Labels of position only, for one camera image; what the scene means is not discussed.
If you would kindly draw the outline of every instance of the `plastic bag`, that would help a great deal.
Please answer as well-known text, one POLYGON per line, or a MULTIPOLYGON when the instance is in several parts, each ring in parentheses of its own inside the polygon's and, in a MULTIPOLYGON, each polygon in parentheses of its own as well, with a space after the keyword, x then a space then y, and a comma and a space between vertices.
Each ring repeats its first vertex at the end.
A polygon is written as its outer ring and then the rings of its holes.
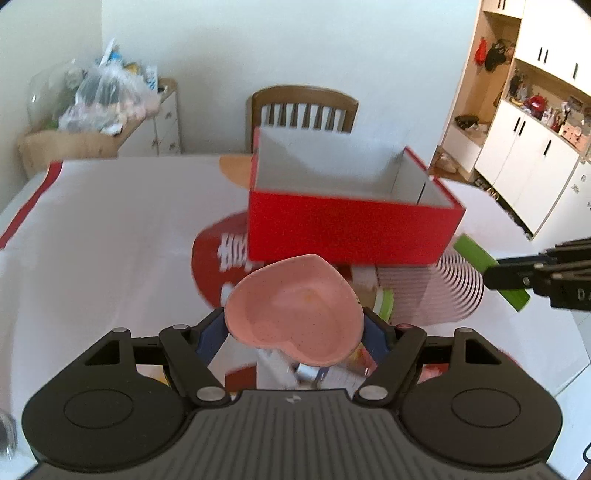
POLYGON ((160 108, 160 97, 141 76, 120 63, 94 67, 76 92, 76 103, 60 118, 60 130, 101 130, 112 124, 143 120, 160 108))
POLYGON ((57 128, 64 112, 74 105, 88 64, 70 60, 36 74, 29 83, 27 112, 32 131, 57 128))

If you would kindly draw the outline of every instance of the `wooden chair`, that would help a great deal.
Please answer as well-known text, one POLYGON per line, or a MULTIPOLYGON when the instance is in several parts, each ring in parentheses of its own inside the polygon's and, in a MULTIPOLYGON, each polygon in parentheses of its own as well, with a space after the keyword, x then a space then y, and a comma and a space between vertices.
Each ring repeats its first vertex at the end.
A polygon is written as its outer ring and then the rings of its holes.
POLYGON ((325 130, 351 133, 355 115, 359 102, 353 97, 336 90, 329 90, 320 87, 311 87, 307 85, 277 85, 264 88, 252 95, 252 121, 251 121, 251 148, 254 138, 255 127, 260 125, 276 125, 286 127, 287 109, 292 105, 289 118, 289 127, 296 128, 298 122, 298 112, 300 105, 305 105, 302 128, 310 128, 310 117, 312 106, 317 106, 316 116, 312 128, 320 130, 322 128, 322 117, 324 108, 329 109, 326 118, 325 130), (262 120, 262 111, 268 106, 266 118, 262 120), (277 123, 275 122, 275 107, 278 106, 277 123), (337 111, 342 111, 340 125, 335 125, 337 111))

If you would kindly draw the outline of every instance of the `heart-shaped bowl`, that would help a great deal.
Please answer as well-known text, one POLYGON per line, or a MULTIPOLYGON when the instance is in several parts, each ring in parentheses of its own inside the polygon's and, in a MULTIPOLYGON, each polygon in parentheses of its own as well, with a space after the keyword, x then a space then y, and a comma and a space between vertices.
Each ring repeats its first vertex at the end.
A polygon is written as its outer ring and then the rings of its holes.
POLYGON ((346 359, 363 335, 355 292, 318 255, 287 258, 243 278, 228 297, 225 317, 241 343, 279 349, 313 367, 346 359))

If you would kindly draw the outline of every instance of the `metal screw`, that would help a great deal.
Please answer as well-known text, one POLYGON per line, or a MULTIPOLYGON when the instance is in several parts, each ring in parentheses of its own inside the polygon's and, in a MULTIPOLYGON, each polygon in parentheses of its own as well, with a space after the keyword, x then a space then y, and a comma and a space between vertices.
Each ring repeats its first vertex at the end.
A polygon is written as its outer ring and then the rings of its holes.
POLYGON ((364 400, 383 400, 388 396, 388 390, 379 385, 366 385, 359 390, 359 396, 364 400))
POLYGON ((202 387, 197 390, 197 398, 203 401, 218 401, 226 396, 226 391, 220 387, 202 387))

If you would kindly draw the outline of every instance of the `red box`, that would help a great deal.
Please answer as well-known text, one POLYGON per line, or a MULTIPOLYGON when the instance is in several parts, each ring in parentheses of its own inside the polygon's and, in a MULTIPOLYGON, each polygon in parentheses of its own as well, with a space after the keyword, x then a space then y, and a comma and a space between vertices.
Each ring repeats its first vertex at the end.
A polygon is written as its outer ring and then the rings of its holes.
POLYGON ((248 257, 435 263, 465 208, 409 149, 355 134, 262 127, 253 157, 248 257))

